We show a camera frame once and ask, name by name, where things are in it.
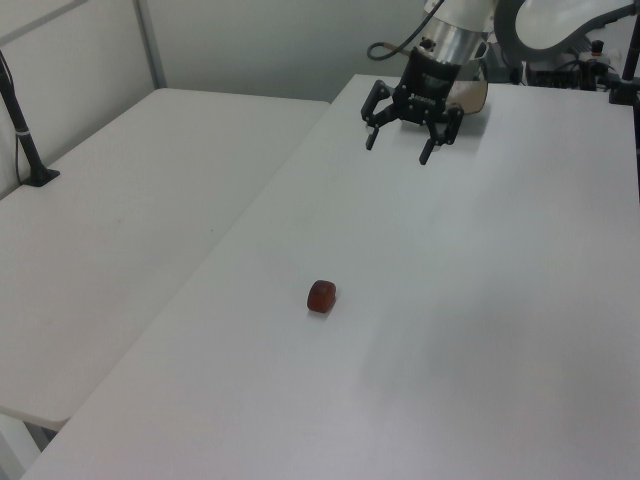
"wire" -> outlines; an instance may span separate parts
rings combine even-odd
[[[4,68],[4,70],[7,72],[7,75],[9,76],[9,83],[11,83],[11,86],[13,87],[13,75],[11,75],[11,69],[9,68],[9,64],[7,63],[7,61],[4,58],[4,55],[2,54],[2,50],[0,50],[0,62],[2,62],[2,67]]]
[[[9,64],[7,60],[4,58],[2,54],[2,50],[0,50],[0,63],[2,64],[2,68],[5,72],[7,72],[7,76],[9,77],[9,83],[12,88],[15,88],[15,84],[13,83],[13,75],[11,75],[11,69],[9,68]],[[20,167],[18,165],[18,149],[19,149],[19,139],[18,133],[16,133],[16,155],[15,155],[15,164],[16,164],[16,178],[18,179],[18,185],[22,185],[22,179],[20,178]]]
[[[386,48],[387,50],[396,50],[396,49],[398,49],[397,45],[394,45],[393,43],[384,42],[382,44],[382,46],[384,48]],[[400,55],[404,55],[405,57],[408,57],[408,56],[411,55],[411,52],[409,50],[400,50],[400,51],[398,51],[398,53]]]
[[[18,185],[22,185],[22,179],[20,178],[20,168],[18,167],[18,134],[16,133],[16,178],[18,179]]]
[[[433,16],[436,14],[436,12],[438,11],[438,9],[442,6],[442,4],[445,2],[445,0],[439,0],[439,2],[436,4],[435,7],[433,7],[433,10],[431,10],[429,12],[429,14],[427,15],[427,18],[425,18],[422,23],[420,24],[420,26],[416,29],[415,32],[413,32],[411,34],[411,36],[409,38],[407,38],[404,42],[402,42],[400,44],[399,47],[397,47],[395,50],[392,50],[391,52],[385,54],[385,55],[380,55],[380,56],[376,56],[373,54],[373,51],[376,48],[379,47],[384,47],[385,43],[384,42],[376,42],[373,43],[369,46],[369,48],[367,49],[367,57],[370,60],[373,60],[374,62],[382,62],[383,60],[388,60],[391,57],[394,57],[395,55],[397,55],[398,53],[402,52],[402,50],[404,50],[406,48],[407,45],[409,45],[411,42],[413,42],[413,40],[420,34],[420,32],[422,30],[424,30],[424,28],[427,26],[427,24],[429,23],[429,21],[433,18]]]
[[[567,68],[567,67],[570,67],[570,66],[573,65],[573,69],[570,70],[572,72],[575,69],[575,67],[577,65],[580,65],[581,63],[583,63],[581,60],[571,60],[570,62],[567,62],[565,64],[560,65],[552,73],[558,72],[558,71],[562,70],[563,68]]]

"black cable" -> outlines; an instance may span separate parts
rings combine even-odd
[[[429,21],[433,18],[433,16],[436,14],[436,12],[438,11],[438,9],[442,6],[442,4],[445,2],[445,0],[440,0],[435,7],[433,7],[433,10],[431,10],[429,12],[429,14],[427,15],[427,18],[425,18],[422,23],[420,24],[420,26],[418,27],[418,29],[413,32],[411,34],[411,36],[409,38],[407,38],[404,42],[402,42],[400,44],[400,46],[398,46],[398,48],[396,48],[395,50],[392,50],[389,53],[386,53],[384,55],[380,55],[379,57],[375,56],[373,54],[373,50],[375,50],[376,48],[379,47],[384,47],[385,46],[385,42],[376,42],[373,43],[369,46],[369,48],[367,49],[367,57],[370,60],[373,60],[374,62],[382,62],[383,60],[388,60],[389,58],[397,55],[398,53],[400,53],[402,50],[405,49],[405,47],[407,45],[409,45],[411,42],[413,42],[413,40],[420,35],[420,32],[422,30],[424,30],[424,27],[427,26],[427,24],[429,23]]]
[[[567,63],[565,63],[565,64],[563,64],[563,65],[560,65],[558,68],[556,68],[556,69],[555,69],[553,72],[551,72],[551,73],[556,73],[556,72],[558,72],[558,71],[562,70],[563,68],[567,68],[567,67],[570,67],[570,66],[572,66],[572,65],[574,66],[574,69],[575,69],[575,66],[576,66],[576,65],[580,65],[581,63],[583,63],[581,60],[571,60],[570,62],[567,62]]]
[[[22,179],[20,178],[20,168],[18,167],[18,134],[16,133],[16,178],[18,179],[18,185],[22,185]]]
[[[2,54],[2,50],[0,50],[0,62],[2,62],[2,67],[7,72],[7,76],[9,77],[9,83],[11,84],[11,86],[13,86],[13,75],[11,75],[11,69],[9,68],[9,64],[7,63],[7,61],[4,58],[4,55]]]
[[[2,50],[0,50],[0,62],[2,63],[2,68],[5,72],[7,72],[7,76],[9,77],[9,83],[11,87],[15,88],[15,84],[13,83],[13,75],[11,74],[11,69],[9,68],[9,64],[7,60],[4,58],[2,54]],[[16,178],[18,179],[18,185],[22,185],[22,179],[20,178],[20,167],[18,165],[18,152],[19,152],[19,138],[16,133],[16,155],[15,155],[15,164],[16,164]]]

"white table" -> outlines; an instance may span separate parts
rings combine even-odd
[[[0,202],[0,413],[58,429],[328,108],[159,90]]]
[[[364,149],[373,81],[25,480],[640,478],[631,109],[491,86],[421,167],[424,134],[399,124]],[[326,318],[306,309],[317,279],[339,288]]]

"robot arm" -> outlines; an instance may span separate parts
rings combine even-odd
[[[464,110],[447,99],[484,32],[495,29],[509,58],[539,60],[563,51],[576,36],[638,10],[640,0],[428,0],[425,11],[432,18],[399,85],[391,88],[379,80],[362,108],[362,119],[372,129],[367,148],[373,148],[383,125],[397,119],[428,128],[423,165],[435,146],[452,145]],[[390,97],[393,103],[375,113],[379,102]]]

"wall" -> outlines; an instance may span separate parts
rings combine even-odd
[[[0,48],[45,164],[153,90],[133,0],[89,0]],[[0,198],[16,187],[13,149],[0,103]]]
[[[406,57],[366,58],[400,43],[423,0],[141,0],[173,88],[332,101],[356,73],[401,75]]]

